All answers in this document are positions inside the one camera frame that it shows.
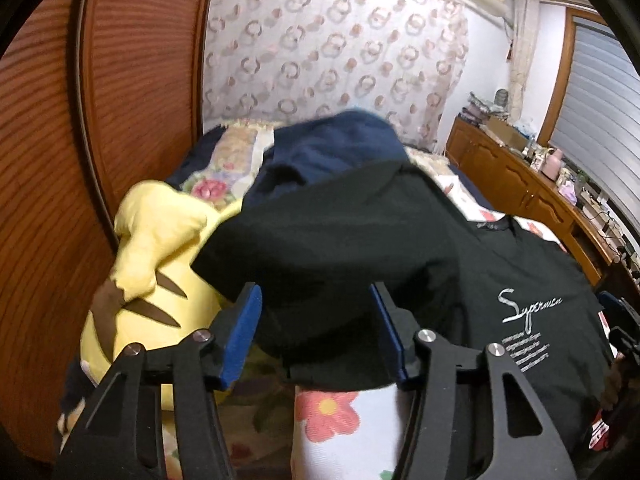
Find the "white curtain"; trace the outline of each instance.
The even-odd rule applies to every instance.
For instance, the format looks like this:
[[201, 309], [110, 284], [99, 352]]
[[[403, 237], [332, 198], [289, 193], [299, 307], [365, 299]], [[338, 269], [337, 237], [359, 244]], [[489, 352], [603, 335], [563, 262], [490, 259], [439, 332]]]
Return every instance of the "white curtain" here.
[[433, 148], [468, 51], [452, 0], [211, 0], [204, 126], [359, 107]]
[[540, 0], [514, 0], [513, 49], [509, 78], [509, 118], [517, 121], [538, 39]]

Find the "hand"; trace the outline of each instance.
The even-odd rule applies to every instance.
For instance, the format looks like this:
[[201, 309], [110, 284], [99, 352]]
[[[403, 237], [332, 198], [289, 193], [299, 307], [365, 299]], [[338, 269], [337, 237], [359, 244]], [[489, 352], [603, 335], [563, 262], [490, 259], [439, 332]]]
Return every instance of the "hand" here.
[[636, 397], [640, 397], [640, 378], [636, 377], [625, 383], [625, 373], [628, 372], [631, 363], [625, 360], [623, 355], [616, 357], [611, 365], [609, 374], [604, 379], [604, 391], [600, 397], [600, 405], [606, 412], [613, 410], [618, 403], [618, 396], [623, 386], [628, 386], [630, 390], [636, 390]]

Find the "wardrobe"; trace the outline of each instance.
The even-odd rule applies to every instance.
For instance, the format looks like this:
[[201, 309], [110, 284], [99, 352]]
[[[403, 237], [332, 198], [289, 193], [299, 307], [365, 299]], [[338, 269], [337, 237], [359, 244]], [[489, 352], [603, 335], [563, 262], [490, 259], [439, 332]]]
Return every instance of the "wardrobe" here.
[[208, 0], [31, 3], [0, 58], [0, 423], [50, 462], [117, 206], [201, 133]]

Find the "pink vase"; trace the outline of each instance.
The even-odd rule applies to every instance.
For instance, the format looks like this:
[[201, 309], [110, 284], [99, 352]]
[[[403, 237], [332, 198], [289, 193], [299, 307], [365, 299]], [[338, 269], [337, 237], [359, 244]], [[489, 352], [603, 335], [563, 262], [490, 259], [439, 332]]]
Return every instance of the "pink vase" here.
[[542, 165], [542, 173], [555, 181], [562, 167], [562, 151], [555, 150], [551, 155], [547, 155], [545, 163]]

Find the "silver screw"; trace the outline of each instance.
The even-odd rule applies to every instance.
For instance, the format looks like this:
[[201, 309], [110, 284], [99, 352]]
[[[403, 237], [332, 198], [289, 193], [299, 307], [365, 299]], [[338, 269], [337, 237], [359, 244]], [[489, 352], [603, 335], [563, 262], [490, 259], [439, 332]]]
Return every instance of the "silver screw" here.
[[433, 343], [436, 341], [436, 333], [433, 330], [425, 328], [418, 332], [418, 339], [423, 343]]
[[504, 346], [499, 343], [489, 343], [486, 348], [491, 355], [495, 355], [496, 357], [502, 357], [504, 355]]
[[196, 330], [193, 333], [193, 339], [198, 343], [204, 343], [205, 341], [211, 339], [211, 332], [209, 332], [209, 330], [207, 330], [206, 328], [201, 328], [200, 330]]
[[142, 345], [140, 343], [129, 343], [124, 347], [124, 353], [126, 355], [138, 355], [142, 352]]

